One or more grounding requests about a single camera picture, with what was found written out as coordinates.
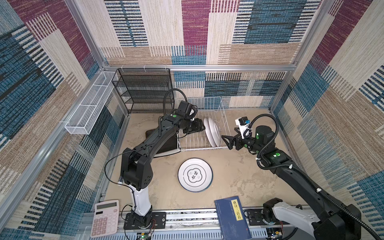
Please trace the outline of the white round plate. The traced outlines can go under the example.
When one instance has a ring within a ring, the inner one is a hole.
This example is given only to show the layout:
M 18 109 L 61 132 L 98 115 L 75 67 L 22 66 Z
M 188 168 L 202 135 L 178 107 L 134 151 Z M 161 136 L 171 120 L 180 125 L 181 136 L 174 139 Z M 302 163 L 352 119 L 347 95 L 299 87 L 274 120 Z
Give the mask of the white round plate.
M 204 118 L 204 126 L 205 126 L 205 133 L 206 133 L 206 136 L 208 138 L 208 141 L 209 141 L 211 147 L 215 148 L 217 145 L 216 145 L 214 138 L 212 136 L 212 132 L 211 132 L 210 125 L 209 125 L 209 119 Z
M 213 182 L 213 169 L 204 160 L 191 158 L 184 161 L 178 170 L 180 185 L 187 191 L 200 193 L 207 190 Z
M 219 131 L 219 128 L 218 128 L 216 122 L 212 118 L 209 118 L 209 125 L 210 125 L 210 129 L 211 129 L 214 141 L 215 141 L 217 147 L 220 147 L 221 146 L 221 140 L 222 140 L 221 135 L 220 135 L 220 131 Z

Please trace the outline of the black square plate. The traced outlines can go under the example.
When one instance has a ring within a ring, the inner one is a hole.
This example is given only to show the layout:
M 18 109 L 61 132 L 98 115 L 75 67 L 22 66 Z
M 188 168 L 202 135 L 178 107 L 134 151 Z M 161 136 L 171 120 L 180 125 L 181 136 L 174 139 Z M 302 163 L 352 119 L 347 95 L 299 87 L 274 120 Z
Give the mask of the black square plate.
M 145 145 L 149 155 L 156 155 L 157 153 L 162 153 L 170 151 L 173 149 L 179 149 L 178 140 L 175 136 L 171 136 L 169 139 L 165 140 L 165 136 L 159 137 L 159 129 L 152 129 L 146 131 L 146 140 Z

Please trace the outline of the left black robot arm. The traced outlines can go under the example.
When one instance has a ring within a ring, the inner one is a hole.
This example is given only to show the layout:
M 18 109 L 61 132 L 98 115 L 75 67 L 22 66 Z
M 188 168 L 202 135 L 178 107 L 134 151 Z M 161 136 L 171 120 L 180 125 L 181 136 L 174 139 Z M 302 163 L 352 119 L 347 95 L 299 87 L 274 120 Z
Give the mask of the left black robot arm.
M 179 107 L 158 118 L 158 127 L 141 144 L 124 150 L 121 160 L 121 178 L 131 190 L 132 215 L 142 227 L 152 221 L 153 207 L 149 200 L 148 186 L 153 179 L 152 160 L 161 147 L 177 133 L 186 136 L 205 130 L 203 121 L 196 118 L 198 107 L 181 101 Z

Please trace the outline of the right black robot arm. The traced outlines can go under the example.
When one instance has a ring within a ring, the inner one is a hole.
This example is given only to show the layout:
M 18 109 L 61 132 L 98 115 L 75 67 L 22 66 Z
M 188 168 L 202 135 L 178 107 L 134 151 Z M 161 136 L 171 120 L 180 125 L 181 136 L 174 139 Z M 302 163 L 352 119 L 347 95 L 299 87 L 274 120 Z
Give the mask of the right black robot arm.
M 315 183 L 301 170 L 290 156 L 276 148 L 278 133 L 268 126 L 258 126 L 254 136 L 243 137 L 239 131 L 235 136 L 222 136 L 227 147 L 240 150 L 246 148 L 256 155 L 257 165 L 271 171 L 286 182 L 315 212 L 318 220 L 310 223 L 311 233 L 317 240 L 360 240 L 362 229 L 374 239 L 381 237 L 361 220 L 361 212 L 354 205 L 346 206 Z

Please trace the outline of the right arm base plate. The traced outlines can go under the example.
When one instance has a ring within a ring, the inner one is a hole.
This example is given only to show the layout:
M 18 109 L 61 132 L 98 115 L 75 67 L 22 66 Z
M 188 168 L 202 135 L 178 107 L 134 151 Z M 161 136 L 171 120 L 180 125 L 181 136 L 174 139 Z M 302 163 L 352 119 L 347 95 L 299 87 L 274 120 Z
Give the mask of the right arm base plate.
M 265 222 L 264 217 L 262 214 L 263 209 L 257 208 L 257 209 L 245 209 L 243 210 L 245 217 L 249 223 L 250 226 L 280 226 L 281 222 L 278 220 L 275 220 L 273 222 Z

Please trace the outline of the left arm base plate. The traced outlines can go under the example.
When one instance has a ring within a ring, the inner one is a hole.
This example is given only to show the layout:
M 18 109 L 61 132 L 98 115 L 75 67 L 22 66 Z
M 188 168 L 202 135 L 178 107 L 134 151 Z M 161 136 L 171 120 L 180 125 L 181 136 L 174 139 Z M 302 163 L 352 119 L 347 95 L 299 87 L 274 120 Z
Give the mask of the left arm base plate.
M 128 213 L 124 220 L 124 230 L 149 230 L 164 229 L 166 225 L 166 212 L 151 212 L 145 216 L 136 213 Z

